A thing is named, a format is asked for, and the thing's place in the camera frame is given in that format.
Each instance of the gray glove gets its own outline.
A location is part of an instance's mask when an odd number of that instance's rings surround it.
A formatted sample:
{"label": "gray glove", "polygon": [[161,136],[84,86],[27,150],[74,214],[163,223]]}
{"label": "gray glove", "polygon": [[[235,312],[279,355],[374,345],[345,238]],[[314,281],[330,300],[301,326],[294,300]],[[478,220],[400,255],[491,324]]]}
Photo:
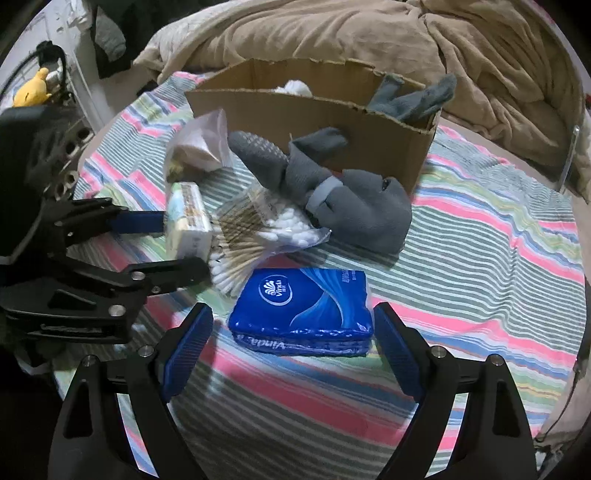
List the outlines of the gray glove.
{"label": "gray glove", "polygon": [[336,128],[296,138],[290,155],[246,132],[228,135],[230,149],[265,188],[289,198],[343,242],[380,253],[398,253],[412,219],[411,203],[396,179],[363,170],[335,177],[316,162],[347,145]]}
{"label": "gray glove", "polygon": [[369,101],[368,109],[383,112],[401,122],[415,122],[434,114],[451,100],[456,83],[456,76],[448,73],[424,90],[396,96],[404,81],[399,77],[385,75]]}

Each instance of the striped bed sheet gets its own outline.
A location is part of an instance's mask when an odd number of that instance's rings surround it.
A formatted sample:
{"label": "striped bed sheet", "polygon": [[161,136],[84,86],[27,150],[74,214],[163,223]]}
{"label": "striped bed sheet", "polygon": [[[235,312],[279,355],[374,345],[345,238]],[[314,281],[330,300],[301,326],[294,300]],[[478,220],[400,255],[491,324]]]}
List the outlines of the striped bed sheet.
{"label": "striped bed sheet", "polygon": [[[177,72],[127,107],[86,161],[76,196],[163,209],[166,145],[191,118],[183,92],[201,79]],[[210,174],[200,184],[206,207],[217,208],[251,180],[244,166]],[[142,235],[102,235],[69,253],[115,270],[165,257],[163,238]],[[437,130],[398,258],[330,241],[269,265],[365,270],[374,303],[390,302],[429,343],[464,358],[501,354],[532,435],[561,395],[583,335],[584,274],[569,201],[450,128]],[[61,393],[83,355],[121,358],[156,343],[196,300],[212,307],[214,332],[170,410],[210,479],[377,476],[416,405],[376,345],[362,358],[249,351],[228,331],[233,303],[208,285],[150,297],[127,346],[70,345],[54,364]],[[119,403],[139,467],[155,474],[129,399],[120,395]],[[458,395],[430,473],[447,465],[465,404]]]}

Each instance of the cardboard box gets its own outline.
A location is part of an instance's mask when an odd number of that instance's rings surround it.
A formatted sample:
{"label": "cardboard box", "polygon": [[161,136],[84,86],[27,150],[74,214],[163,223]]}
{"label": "cardboard box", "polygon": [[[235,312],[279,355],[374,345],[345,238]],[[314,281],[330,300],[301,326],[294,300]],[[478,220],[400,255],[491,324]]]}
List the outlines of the cardboard box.
{"label": "cardboard box", "polygon": [[[250,59],[232,65],[187,92],[195,117],[223,108],[228,131],[244,130],[272,141],[284,152],[290,139],[324,127],[340,128],[349,146],[324,166],[359,168],[395,177],[411,193],[435,135],[439,115],[407,125],[365,108],[383,72],[358,61]],[[313,98],[270,91],[288,80],[308,85]],[[424,85],[404,79],[400,95]]]}

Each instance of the vinda logo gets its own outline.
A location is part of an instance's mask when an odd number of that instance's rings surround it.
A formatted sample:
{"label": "vinda logo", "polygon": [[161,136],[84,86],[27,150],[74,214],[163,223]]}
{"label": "vinda logo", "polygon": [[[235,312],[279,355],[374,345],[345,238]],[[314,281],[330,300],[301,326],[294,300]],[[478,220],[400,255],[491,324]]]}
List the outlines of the vinda logo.
{"label": "vinda logo", "polygon": [[281,307],[291,301],[293,292],[286,276],[269,275],[259,284],[259,295],[265,302]]}

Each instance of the yellow plush toy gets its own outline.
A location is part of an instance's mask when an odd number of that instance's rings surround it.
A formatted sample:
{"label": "yellow plush toy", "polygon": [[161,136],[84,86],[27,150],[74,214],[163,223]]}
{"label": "yellow plush toy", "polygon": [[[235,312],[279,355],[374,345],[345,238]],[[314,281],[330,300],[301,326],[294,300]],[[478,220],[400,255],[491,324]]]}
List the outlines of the yellow plush toy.
{"label": "yellow plush toy", "polygon": [[35,76],[18,89],[14,96],[13,106],[33,106],[41,105],[51,96],[47,93],[45,79],[49,70],[43,67]]}

